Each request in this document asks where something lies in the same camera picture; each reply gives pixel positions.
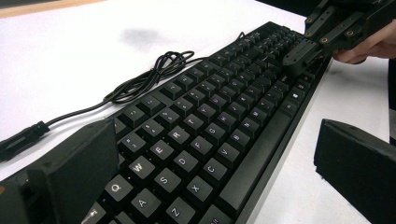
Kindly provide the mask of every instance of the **cable connector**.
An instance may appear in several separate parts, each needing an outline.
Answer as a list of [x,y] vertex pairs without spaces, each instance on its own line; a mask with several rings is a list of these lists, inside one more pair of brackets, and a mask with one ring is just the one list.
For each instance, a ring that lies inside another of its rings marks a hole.
[[35,143],[50,128],[43,121],[23,129],[20,133],[0,142],[0,161],[9,161]]

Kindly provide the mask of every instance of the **keyboard cable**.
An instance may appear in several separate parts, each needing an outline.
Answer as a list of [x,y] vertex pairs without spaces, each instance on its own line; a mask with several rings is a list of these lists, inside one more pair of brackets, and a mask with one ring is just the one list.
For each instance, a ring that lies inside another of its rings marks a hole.
[[206,59],[206,57],[203,57],[190,60],[193,55],[194,52],[191,50],[181,53],[168,51],[157,59],[152,69],[138,77],[123,82],[114,91],[109,93],[98,105],[65,114],[56,119],[52,119],[47,123],[39,121],[37,124],[25,128],[21,132],[1,141],[0,161],[8,161],[23,152],[25,149],[34,145],[41,136],[50,131],[51,125],[61,120],[93,111],[110,102],[115,105],[130,103],[145,92],[151,90],[151,88],[157,85],[160,81],[178,74],[188,64]]

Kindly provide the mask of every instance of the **table surface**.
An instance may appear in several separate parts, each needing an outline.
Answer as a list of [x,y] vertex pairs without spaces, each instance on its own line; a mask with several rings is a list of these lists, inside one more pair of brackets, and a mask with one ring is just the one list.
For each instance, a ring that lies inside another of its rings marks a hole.
[[[303,17],[253,0],[111,0],[1,19],[0,139],[98,104],[166,51],[208,56],[268,21],[304,30]],[[322,119],[389,140],[387,72],[386,60],[332,62],[250,223],[368,223],[315,172],[313,156]],[[55,125],[38,144],[0,163],[0,180],[119,109],[108,105]]]

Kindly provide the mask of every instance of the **spacebar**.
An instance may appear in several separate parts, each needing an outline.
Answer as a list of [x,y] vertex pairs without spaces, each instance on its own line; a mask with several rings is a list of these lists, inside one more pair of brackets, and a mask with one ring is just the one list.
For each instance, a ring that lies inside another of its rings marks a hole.
[[218,203],[224,212],[233,218],[239,216],[289,125],[290,118],[282,111],[274,114],[219,195]]

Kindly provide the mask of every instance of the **keyboard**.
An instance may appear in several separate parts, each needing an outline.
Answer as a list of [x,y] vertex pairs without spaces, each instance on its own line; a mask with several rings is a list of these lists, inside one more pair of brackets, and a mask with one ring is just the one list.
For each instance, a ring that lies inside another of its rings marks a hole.
[[267,22],[116,112],[120,170],[81,223],[245,223],[330,58]]

